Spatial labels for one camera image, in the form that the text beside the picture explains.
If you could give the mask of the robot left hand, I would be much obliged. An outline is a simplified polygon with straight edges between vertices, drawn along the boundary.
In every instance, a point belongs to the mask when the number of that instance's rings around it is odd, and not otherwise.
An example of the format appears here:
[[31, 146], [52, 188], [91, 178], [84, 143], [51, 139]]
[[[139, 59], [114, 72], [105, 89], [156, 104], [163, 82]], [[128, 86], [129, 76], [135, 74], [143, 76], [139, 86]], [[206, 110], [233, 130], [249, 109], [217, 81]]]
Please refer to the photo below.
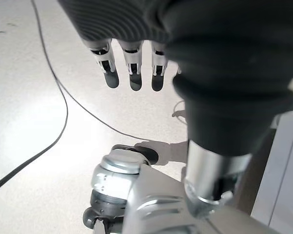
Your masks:
[[181, 73], [185, 191], [195, 216], [225, 204], [273, 118], [293, 106], [293, 0], [62, 0], [87, 46], [164, 45]]

